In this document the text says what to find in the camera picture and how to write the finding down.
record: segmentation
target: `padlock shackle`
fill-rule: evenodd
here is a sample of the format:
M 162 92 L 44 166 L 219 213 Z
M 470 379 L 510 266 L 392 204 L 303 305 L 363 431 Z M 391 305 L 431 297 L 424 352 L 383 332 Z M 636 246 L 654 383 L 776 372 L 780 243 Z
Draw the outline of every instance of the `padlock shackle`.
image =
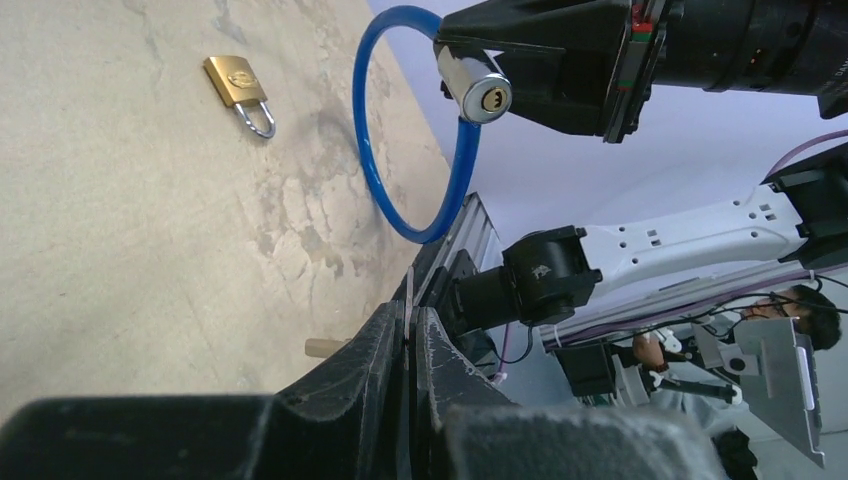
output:
M 253 133 L 262 138 L 271 138 L 275 133 L 277 133 L 277 122 L 274 121 L 274 117 L 271 116 L 271 112 L 268 111 L 268 106 L 265 105 L 265 102 L 259 102 L 259 106 L 262 108 L 262 113 L 265 114 L 265 119 L 268 121 L 268 130 L 261 130 L 257 127 L 244 111 L 244 107 L 242 107 L 240 103 L 233 105 L 233 109 L 236 111 L 236 115 L 241 117 L 245 125 L 247 125 L 247 128 L 253 130 Z

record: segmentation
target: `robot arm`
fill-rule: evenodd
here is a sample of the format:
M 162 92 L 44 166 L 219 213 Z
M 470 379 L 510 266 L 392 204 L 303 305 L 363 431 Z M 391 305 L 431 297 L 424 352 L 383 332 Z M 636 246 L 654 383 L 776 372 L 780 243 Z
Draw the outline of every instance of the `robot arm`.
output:
M 654 83 L 815 96 L 838 116 L 846 30 L 848 3 L 824 0 L 488 0 L 446 16 L 435 47 L 467 119 L 508 110 L 620 143 Z
M 456 282 L 469 329 L 556 324 L 618 288 L 736 261 L 848 263 L 848 144 L 767 178 L 747 198 L 625 225 L 533 233 L 504 264 Z

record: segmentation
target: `blue cable lock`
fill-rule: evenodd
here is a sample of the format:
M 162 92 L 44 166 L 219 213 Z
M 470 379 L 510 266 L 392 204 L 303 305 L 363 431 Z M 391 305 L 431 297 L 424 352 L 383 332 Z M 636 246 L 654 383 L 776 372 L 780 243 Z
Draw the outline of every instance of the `blue cable lock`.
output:
M 451 169 L 448 188 L 442 200 L 442 206 L 436 214 L 433 223 L 424 230 L 416 230 L 409 225 L 392 204 L 386 187 L 377 171 L 374 152 L 371 148 L 371 137 L 368 134 L 368 121 L 365 115 L 365 84 L 368 76 L 368 63 L 374 46 L 380 36 L 393 27 L 410 27 L 426 35 L 431 41 L 435 38 L 442 23 L 441 17 L 422 8 L 403 5 L 389 8 L 378 14 L 359 43 L 356 60 L 353 67 L 353 123 L 356 129 L 356 143 L 359 146 L 359 161 L 365 173 L 365 180 L 371 195 L 392 227 L 407 240 L 426 244 L 440 239 L 450 230 L 456 220 L 474 172 L 474 162 L 477 159 L 477 148 L 480 144 L 480 126 L 459 119 L 457 132 L 456 153 Z

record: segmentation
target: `white wall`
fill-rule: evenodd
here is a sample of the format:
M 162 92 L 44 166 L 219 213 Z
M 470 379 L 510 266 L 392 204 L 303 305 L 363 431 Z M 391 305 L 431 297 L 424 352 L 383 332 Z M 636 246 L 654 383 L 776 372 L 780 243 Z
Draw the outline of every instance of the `white wall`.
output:
M 848 433 L 822 438 L 825 470 L 783 440 L 751 444 L 763 480 L 844 480 L 848 478 Z

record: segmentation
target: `wooden stick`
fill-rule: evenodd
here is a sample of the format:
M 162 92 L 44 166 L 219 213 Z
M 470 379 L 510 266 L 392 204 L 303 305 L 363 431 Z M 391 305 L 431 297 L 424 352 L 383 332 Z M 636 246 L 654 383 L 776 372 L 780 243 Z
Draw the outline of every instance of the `wooden stick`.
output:
M 338 352 L 343 346 L 349 342 L 350 339 L 345 341 L 340 340 L 330 340 L 326 338 L 307 338 L 306 345 L 304 347 L 304 352 L 307 357 L 313 358 L 330 358 L 334 353 Z

